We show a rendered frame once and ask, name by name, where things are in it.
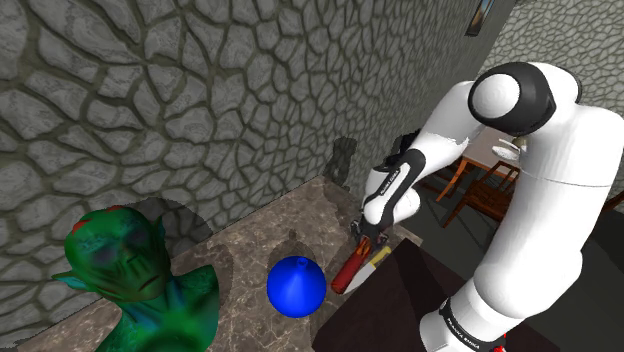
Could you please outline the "wooden dining table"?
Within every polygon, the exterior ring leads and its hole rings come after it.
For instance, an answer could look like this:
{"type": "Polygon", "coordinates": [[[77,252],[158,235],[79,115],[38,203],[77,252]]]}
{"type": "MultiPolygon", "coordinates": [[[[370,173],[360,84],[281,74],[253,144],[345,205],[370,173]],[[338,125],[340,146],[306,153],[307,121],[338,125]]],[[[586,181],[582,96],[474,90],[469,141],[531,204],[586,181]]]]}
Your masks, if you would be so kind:
{"type": "Polygon", "coordinates": [[[457,168],[446,187],[439,193],[437,201],[444,197],[451,197],[463,174],[473,167],[489,170],[499,161],[517,167],[518,163],[514,157],[518,154],[518,148],[512,143],[511,136],[486,127],[455,163],[457,168]]]}

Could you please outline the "yellow-handled white knife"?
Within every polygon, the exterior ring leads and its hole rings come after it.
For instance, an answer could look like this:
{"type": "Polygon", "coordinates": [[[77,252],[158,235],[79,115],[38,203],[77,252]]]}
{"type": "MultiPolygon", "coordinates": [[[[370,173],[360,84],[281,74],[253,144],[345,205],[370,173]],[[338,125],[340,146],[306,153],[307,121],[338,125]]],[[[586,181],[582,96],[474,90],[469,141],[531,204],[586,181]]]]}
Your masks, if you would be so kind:
{"type": "Polygon", "coordinates": [[[350,293],[358,288],[376,270],[377,264],[390,253],[391,248],[389,246],[384,246],[380,249],[377,254],[355,274],[344,293],[350,293]]]}

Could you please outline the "blue round vase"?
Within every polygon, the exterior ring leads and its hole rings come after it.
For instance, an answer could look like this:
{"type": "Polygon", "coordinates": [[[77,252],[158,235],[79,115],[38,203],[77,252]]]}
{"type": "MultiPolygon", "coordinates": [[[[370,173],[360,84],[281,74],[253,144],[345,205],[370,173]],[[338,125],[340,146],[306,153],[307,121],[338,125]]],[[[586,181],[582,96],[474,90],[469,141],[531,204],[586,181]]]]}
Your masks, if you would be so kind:
{"type": "Polygon", "coordinates": [[[269,271],[266,293],[281,314],[302,318],[314,313],[324,302],[326,279],[318,264],[304,256],[289,256],[269,271]]]}

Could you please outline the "framed wall picture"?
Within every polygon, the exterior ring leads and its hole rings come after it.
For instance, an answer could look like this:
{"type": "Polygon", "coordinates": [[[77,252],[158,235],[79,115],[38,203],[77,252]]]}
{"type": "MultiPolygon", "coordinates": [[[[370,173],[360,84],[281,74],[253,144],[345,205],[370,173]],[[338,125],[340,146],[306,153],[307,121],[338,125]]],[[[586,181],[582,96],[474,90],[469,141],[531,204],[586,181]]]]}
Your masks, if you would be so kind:
{"type": "Polygon", "coordinates": [[[466,29],[466,36],[476,37],[479,35],[494,3],[495,0],[479,0],[474,15],[466,29]]]}

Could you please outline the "wooden chair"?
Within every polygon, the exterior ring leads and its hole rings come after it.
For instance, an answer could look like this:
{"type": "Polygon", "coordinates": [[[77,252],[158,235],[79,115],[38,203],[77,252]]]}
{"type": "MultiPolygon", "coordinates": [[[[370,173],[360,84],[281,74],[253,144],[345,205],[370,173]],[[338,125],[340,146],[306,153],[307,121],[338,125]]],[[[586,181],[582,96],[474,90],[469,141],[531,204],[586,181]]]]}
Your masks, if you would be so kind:
{"type": "Polygon", "coordinates": [[[447,216],[442,227],[446,228],[464,206],[469,206],[489,218],[501,222],[509,208],[519,174],[520,169],[518,167],[498,161],[484,176],[470,184],[455,208],[447,216]],[[504,168],[507,172],[498,183],[489,183],[488,180],[498,173],[499,168],[504,168]]]}

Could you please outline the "dark robot stand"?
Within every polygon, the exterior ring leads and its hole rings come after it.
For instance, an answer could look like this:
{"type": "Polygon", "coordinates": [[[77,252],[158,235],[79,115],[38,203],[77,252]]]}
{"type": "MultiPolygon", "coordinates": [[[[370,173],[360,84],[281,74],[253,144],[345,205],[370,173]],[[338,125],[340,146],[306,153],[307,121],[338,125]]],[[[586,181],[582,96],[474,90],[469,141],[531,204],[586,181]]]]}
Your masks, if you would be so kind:
{"type": "Polygon", "coordinates": [[[408,239],[402,240],[321,326],[315,352],[426,352],[422,316],[465,281],[408,239]]]}

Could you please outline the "green goblin bust figure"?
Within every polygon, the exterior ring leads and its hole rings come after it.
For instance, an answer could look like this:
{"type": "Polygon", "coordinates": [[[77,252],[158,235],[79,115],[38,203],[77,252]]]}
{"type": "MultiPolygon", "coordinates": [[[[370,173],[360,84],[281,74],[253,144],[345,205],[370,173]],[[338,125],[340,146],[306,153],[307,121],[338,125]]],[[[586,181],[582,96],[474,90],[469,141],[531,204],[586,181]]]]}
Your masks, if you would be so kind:
{"type": "Polygon", "coordinates": [[[220,294],[211,265],[175,276],[162,219],[111,206],[85,214],[64,240],[67,272],[52,276],[99,294],[122,311],[95,352],[205,352],[218,329],[220,294]]]}

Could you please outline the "red cylindrical bottle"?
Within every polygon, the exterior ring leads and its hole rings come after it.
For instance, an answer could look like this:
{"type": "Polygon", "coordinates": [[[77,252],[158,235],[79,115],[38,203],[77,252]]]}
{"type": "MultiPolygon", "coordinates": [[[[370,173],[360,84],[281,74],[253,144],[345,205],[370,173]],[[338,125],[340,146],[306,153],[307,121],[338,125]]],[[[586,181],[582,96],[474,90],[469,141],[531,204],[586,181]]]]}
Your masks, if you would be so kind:
{"type": "Polygon", "coordinates": [[[343,294],[346,291],[348,285],[369,256],[371,248],[371,240],[367,236],[363,236],[331,282],[330,287],[336,294],[343,294]]]}

